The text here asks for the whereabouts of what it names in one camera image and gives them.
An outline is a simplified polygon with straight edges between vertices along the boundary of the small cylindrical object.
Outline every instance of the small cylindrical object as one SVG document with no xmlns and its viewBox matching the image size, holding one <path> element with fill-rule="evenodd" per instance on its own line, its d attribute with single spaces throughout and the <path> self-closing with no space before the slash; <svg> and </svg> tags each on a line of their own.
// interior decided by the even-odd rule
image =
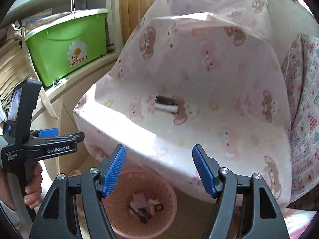
<svg viewBox="0 0 319 239">
<path fill-rule="evenodd" d="M 130 202 L 130 207 L 131 207 L 135 212 L 138 212 L 138 209 L 137 209 L 137 207 L 135 206 L 135 203 L 134 203 L 133 200 Z"/>
<path fill-rule="evenodd" d="M 151 214 L 152 216 L 155 216 L 155 206 L 150 205 L 149 208 L 150 208 L 150 214 Z"/>
<path fill-rule="evenodd" d="M 150 213 L 148 213 L 145 208 L 140 208 L 139 210 L 143 213 L 143 216 L 145 216 L 147 219 L 152 218 L 152 215 Z"/>
<path fill-rule="evenodd" d="M 158 199 L 149 199 L 147 201 L 147 204 L 150 206 L 150 205 L 157 205 L 157 204 L 160 204 L 160 201 Z"/>
<path fill-rule="evenodd" d="M 162 211 L 164 209 L 164 206 L 162 204 L 157 204 L 155 207 L 155 211 Z"/>
<path fill-rule="evenodd" d="M 176 105 L 176 100 L 168 97 L 164 97 L 162 95 L 157 95 L 155 98 L 155 103 L 165 104 L 165 105 Z"/>
<path fill-rule="evenodd" d="M 171 113 L 176 113 L 178 110 L 178 106 L 175 105 L 165 105 L 165 104 L 159 104 L 155 103 L 155 108 L 158 110 L 166 111 L 166 112 L 171 112 Z"/>
</svg>

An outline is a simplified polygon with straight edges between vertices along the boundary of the human hand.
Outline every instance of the human hand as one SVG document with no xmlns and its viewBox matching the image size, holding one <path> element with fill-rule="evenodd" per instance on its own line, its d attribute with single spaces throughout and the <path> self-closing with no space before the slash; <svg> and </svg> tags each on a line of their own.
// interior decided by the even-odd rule
<svg viewBox="0 0 319 239">
<path fill-rule="evenodd" d="M 32 182 L 25 188 L 26 195 L 24 196 L 23 201 L 30 208 L 38 207 L 42 201 L 40 198 L 42 193 L 41 183 L 43 180 L 41 175 L 42 171 L 42 167 L 38 163 L 33 169 L 34 177 Z"/>
</svg>

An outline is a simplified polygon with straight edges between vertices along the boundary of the bear print fabric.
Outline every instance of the bear print fabric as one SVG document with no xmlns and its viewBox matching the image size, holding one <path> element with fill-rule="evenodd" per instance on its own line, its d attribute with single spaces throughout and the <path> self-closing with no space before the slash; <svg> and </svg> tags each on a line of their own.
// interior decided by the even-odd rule
<svg viewBox="0 0 319 239">
<path fill-rule="evenodd" d="M 201 144 L 236 174 L 261 173 L 286 211 L 319 177 L 319 50 L 300 39 L 281 72 L 270 36 L 264 0 L 156 0 L 74 109 L 87 150 L 101 161 L 122 143 L 126 165 L 213 202 L 192 160 Z M 156 109 L 157 95 L 177 112 Z"/>
<path fill-rule="evenodd" d="M 300 35 L 282 66 L 291 114 L 291 202 L 319 183 L 319 38 Z"/>
</svg>

